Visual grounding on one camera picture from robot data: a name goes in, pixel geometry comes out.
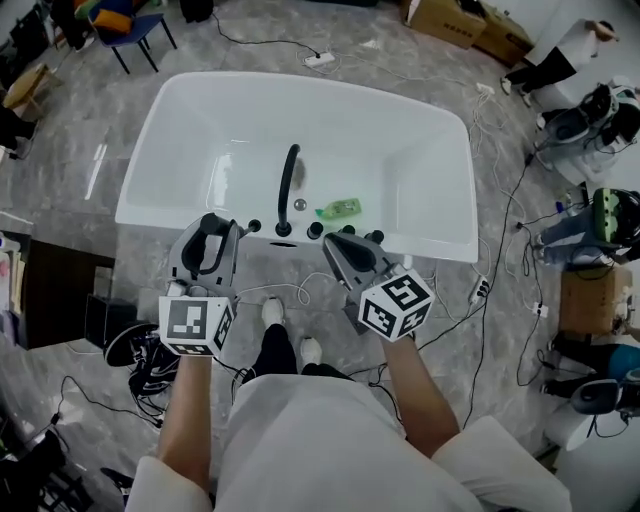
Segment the large open cardboard box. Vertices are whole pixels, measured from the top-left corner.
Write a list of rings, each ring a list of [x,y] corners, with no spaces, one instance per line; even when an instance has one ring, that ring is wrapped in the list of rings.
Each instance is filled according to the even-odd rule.
[[[483,17],[463,10],[457,0],[402,0],[402,22],[412,30],[469,49],[487,27]]]

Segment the person's white shirt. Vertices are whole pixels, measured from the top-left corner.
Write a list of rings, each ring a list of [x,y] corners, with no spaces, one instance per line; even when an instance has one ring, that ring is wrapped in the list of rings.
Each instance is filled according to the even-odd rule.
[[[266,375],[238,392],[215,494],[138,464],[126,512],[571,512],[569,491],[495,419],[425,456],[363,385]]]

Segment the small wooden table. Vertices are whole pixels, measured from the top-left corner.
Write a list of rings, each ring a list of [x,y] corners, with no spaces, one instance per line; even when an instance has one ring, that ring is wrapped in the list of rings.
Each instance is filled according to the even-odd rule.
[[[22,108],[26,111],[31,108],[36,119],[40,120],[44,116],[44,111],[36,101],[37,92],[49,85],[58,87],[64,82],[56,76],[47,64],[41,63],[25,71],[5,92],[2,106],[10,110]]]

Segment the person's right forearm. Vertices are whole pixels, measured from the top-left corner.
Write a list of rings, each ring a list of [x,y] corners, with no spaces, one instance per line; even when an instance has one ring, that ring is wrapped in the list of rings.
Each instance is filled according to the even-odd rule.
[[[405,336],[381,345],[409,443],[431,458],[460,433],[449,402],[432,379],[415,341]]]

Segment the black box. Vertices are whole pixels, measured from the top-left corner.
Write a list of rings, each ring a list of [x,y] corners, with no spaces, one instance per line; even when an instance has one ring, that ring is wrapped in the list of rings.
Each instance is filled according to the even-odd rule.
[[[124,326],[137,318],[137,306],[123,299],[89,295],[85,309],[85,339],[103,348]]]

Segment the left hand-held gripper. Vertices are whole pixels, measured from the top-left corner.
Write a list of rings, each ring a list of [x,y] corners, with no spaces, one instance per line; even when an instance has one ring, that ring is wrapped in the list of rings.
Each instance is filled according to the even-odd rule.
[[[167,292],[159,298],[159,337],[180,356],[219,357],[233,321],[238,297],[232,285],[241,228],[231,221],[221,238],[215,262],[203,268],[209,218],[187,227],[169,254]]]

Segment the person's white shoe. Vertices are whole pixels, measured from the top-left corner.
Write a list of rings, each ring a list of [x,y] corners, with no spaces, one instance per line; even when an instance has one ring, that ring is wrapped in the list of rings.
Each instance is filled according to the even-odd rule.
[[[318,365],[322,362],[322,348],[319,342],[313,337],[305,337],[302,339],[299,352],[303,367],[309,364]]]
[[[284,325],[284,306],[277,297],[269,297],[262,306],[262,321],[266,329]]]

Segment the black green backpack rig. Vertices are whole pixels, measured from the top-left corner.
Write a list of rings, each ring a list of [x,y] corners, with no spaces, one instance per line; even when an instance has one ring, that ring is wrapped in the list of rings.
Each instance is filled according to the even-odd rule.
[[[591,206],[599,240],[626,247],[640,241],[639,192],[599,188]]]

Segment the black cylindrical handle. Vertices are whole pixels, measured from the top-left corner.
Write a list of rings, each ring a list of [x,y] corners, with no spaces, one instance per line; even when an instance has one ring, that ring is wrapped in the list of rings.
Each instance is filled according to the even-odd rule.
[[[233,227],[238,231],[239,238],[250,233],[249,228],[242,227],[235,219],[228,220],[213,212],[207,213],[200,219],[197,232],[205,237],[224,239],[230,236]]]

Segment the person's left white shoe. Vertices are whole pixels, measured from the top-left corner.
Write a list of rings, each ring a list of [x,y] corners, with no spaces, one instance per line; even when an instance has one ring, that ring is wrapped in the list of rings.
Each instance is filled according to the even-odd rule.
[[[284,306],[277,297],[269,297],[262,306],[262,321],[266,329],[284,325]]]

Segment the white paper sheet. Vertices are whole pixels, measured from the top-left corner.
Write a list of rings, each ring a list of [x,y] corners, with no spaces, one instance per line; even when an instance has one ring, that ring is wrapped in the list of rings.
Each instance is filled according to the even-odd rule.
[[[22,314],[22,289],[27,255],[0,249],[0,312]]]

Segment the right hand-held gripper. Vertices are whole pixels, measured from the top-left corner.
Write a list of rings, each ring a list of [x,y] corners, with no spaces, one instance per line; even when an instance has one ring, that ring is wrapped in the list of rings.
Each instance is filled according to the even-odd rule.
[[[356,234],[329,233],[322,251],[348,290],[366,284],[370,272],[383,273],[355,299],[347,298],[344,312],[359,335],[370,330],[396,342],[425,323],[434,292],[414,269],[397,264],[380,245]]]

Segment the white bathtub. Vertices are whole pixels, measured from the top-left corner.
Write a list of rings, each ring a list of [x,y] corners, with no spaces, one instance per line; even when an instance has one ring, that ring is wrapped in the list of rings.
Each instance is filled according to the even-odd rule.
[[[300,146],[288,237],[275,232],[287,153]],[[465,263],[478,259],[469,136],[450,111],[377,89],[257,72],[192,72],[158,92],[130,157],[116,210],[121,225],[182,231],[213,212],[264,250],[311,252],[315,210],[357,198],[362,212],[332,232],[384,233],[383,248]],[[294,208],[304,199],[304,211]]]

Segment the orange cushion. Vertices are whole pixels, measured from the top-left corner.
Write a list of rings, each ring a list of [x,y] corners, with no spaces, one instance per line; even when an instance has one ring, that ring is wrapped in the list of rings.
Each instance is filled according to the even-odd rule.
[[[127,34],[131,30],[131,18],[116,11],[101,9],[93,25],[98,29]]]

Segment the white toilet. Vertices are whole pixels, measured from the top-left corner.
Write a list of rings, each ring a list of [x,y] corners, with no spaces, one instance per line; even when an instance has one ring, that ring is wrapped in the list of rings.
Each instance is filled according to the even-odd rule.
[[[584,149],[581,144],[547,147],[538,157],[573,184],[605,181],[618,160],[614,151]]]
[[[544,435],[560,447],[556,477],[574,512],[628,512],[640,500],[640,417],[625,423],[610,413],[593,422],[563,405]]]

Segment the blue chair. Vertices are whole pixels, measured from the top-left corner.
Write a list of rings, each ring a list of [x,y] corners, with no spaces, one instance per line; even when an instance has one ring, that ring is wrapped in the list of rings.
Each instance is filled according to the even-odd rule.
[[[116,11],[131,18],[131,30],[127,34],[114,33],[111,31],[95,28],[93,22],[97,17],[101,9],[107,9]],[[143,53],[147,62],[151,68],[158,73],[159,69],[151,57],[150,44],[147,37],[149,33],[158,26],[161,26],[164,30],[171,46],[177,49],[177,44],[173,38],[173,35],[164,19],[162,13],[142,14],[137,15],[129,0],[100,0],[94,7],[91,8],[88,14],[88,21],[91,27],[96,32],[101,44],[109,48],[115,55],[117,61],[121,65],[124,72],[129,75],[130,70],[125,64],[119,49],[127,46],[137,46]]]

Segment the green bottle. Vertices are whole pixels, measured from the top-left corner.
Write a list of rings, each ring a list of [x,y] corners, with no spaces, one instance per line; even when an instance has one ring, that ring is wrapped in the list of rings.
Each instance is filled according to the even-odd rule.
[[[353,217],[361,212],[361,203],[357,198],[335,200],[330,202],[324,208],[318,208],[315,210],[316,216],[323,220]]]

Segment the person's left forearm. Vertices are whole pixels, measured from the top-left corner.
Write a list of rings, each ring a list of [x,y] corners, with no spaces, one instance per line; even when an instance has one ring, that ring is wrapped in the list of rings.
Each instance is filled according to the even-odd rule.
[[[203,489],[212,455],[211,374],[208,357],[180,359],[157,448],[161,462]]]

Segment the black equipment pile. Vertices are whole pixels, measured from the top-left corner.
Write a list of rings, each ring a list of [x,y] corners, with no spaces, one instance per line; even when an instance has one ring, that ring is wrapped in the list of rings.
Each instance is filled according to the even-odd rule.
[[[51,430],[20,459],[0,461],[0,512],[89,512],[93,505]]]

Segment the person's black trousers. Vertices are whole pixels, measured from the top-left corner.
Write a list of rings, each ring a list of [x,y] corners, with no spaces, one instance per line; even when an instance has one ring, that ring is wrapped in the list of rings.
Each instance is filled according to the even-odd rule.
[[[256,362],[247,371],[242,383],[264,375],[307,375],[307,376],[323,376],[351,381],[351,378],[329,364],[321,362],[318,365],[309,364],[302,366],[301,372],[298,372],[297,358],[293,345],[289,340],[287,330],[284,326],[274,325],[266,329],[261,351]]]

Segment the dark wooden cabinet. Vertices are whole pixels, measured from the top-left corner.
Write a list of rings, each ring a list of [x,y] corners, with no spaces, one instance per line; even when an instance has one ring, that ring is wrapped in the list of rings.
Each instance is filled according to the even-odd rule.
[[[9,251],[27,255],[22,314],[0,312],[0,333],[15,345],[33,350],[84,336],[87,297],[96,270],[113,269],[111,257],[79,251],[12,231],[0,231]]]

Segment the black round bin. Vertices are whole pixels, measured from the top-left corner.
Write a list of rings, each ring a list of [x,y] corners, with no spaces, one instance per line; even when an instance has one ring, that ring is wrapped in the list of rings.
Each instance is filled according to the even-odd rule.
[[[160,342],[159,325],[139,321],[126,324],[123,330],[107,342],[103,354],[112,367],[143,365],[164,367],[175,362],[175,357]]]

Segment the person's right white shoe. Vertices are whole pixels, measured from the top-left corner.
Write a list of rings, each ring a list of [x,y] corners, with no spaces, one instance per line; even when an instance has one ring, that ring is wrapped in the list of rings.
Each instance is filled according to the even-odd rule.
[[[302,339],[299,352],[303,367],[309,364],[318,365],[322,362],[322,348],[319,342],[313,337],[305,337]]]

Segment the black curved faucet spout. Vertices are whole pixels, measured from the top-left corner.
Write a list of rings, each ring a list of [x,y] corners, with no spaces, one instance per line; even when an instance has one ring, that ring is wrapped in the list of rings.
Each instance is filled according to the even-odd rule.
[[[277,203],[278,221],[275,226],[275,232],[279,237],[288,237],[292,231],[287,217],[287,208],[291,181],[299,152],[300,146],[298,144],[293,144],[289,148],[282,171]]]

